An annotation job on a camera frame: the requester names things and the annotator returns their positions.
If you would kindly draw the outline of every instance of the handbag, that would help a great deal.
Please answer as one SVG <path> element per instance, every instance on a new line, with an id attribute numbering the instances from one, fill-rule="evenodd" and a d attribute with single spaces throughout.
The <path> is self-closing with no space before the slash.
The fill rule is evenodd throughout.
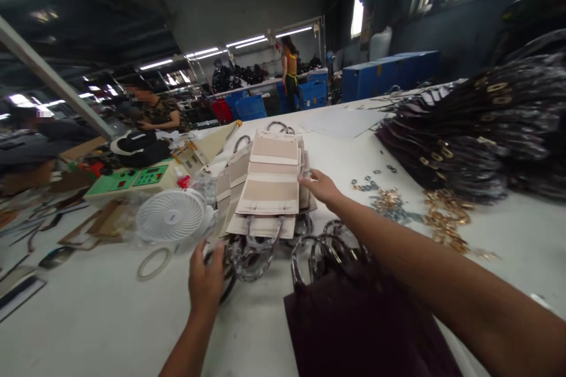
<path id="1" fill-rule="evenodd" d="M 309 239 L 314 281 L 306 285 L 297 252 Z M 462 375 L 430 311 L 363 247 L 349 249 L 330 234 L 303 236 L 292 275 L 284 305 L 300 377 Z"/>

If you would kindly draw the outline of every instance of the small white fan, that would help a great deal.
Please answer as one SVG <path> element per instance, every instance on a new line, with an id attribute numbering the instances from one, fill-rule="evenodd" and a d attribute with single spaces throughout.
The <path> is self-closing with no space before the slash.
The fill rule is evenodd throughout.
<path id="1" fill-rule="evenodd" d="M 174 188 L 156 194 L 141 205 L 136 216 L 136 226 L 142 240 L 166 243 L 187 239 L 187 244 L 191 246 L 201 241 L 217 221 L 218 212 L 206 204 L 198 191 L 191 188 Z"/>

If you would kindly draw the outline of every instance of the black pants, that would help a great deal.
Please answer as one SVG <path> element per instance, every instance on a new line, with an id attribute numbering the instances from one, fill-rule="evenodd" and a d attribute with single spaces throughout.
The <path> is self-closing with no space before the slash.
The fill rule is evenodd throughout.
<path id="1" fill-rule="evenodd" d="M 299 88 L 297 87 L 297 81 L 290 75 L 285 76 L 285 91 L 287 93 L 287 106 L 289 106 L 290 112 L 295 112 L 297 110 L 295 106 L 295 94 L 299 95 Z"/>

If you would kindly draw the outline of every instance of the white table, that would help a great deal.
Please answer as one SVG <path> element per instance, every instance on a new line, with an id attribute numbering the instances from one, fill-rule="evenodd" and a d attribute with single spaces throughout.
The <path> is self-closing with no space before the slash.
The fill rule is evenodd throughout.
<path id="1" fill-rule="evenodd" d="M 375 107 L 380 101 L 347 106 Z M 277 117 L 298 130 L 298 123 L 325 109 Z M 265 128 L 272 118 L 248 121 L 229 140 Z M 372 192 L 354 191 L 350 181 L 366 175 L 384 189 L 399 189 L 407 210 L 425 213 L 422 189 L 402 169 L 371 131 L 354 141 L 316 133 L 304 134 L 311 164 L 332 177 L 355 200 L 370 204 Z M 212 168 L 227 158 L 222 153 Z M 398 170 L 391 173 L 386 165 Z M 374 175 L 373 170 L 381 170 Z M 40 233 L 36 252 L 27 263 L 37 264 L 61 236 L 87 218 L 91 208 L 63 217 L 59 225 Z M 471 212 L 472 224 L 460 233 L 471 246 L 496 252 L 501 260 L 473 260 L 519 290 L 537 293 L 566 316 L 566 214 L 564 207 L 523 194 L 512 194 L 497 206 Z M 324 205 L 312 214 L 315 233 L 334 216 Z M 430 235 L 421 224 L 412 225 Z M 48 284 L 0 324 L 2 376 L 156 376 L 177 341 L 189 313 L 189 255 L 174 255 L 168 267 L 148 282 L 136 281 L 136 270 L 153 249 L 127 244 L 99 246 L 75 252 L 61 267 L 43 276 Z M 290 377 L 297 367 L 282 298 L 292 292 L 288 253 L 279 249 L 268 272 L 255 283 L 238 282 L 222 306 L 210 340 L 203 376 Z M 466 376 L 483 375 L 451 333 L 448 342 Z"/>

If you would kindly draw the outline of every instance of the white pillar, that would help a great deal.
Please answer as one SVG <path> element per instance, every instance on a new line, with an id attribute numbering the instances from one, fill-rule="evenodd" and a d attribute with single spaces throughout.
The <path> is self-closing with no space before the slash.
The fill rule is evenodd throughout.
<path id="1" fill-rule="evenodd" d="M 86 122 L 92 125 L 102 137 L 106 140 L 111 140 L 114 137 L 114 131 L 102 118 L 78 96 L 74 89 L 68 85 L 1 16 L 0 42 L 25 63 L 35 75 L 56 92 L 76 113 L 81 115 Z"/>

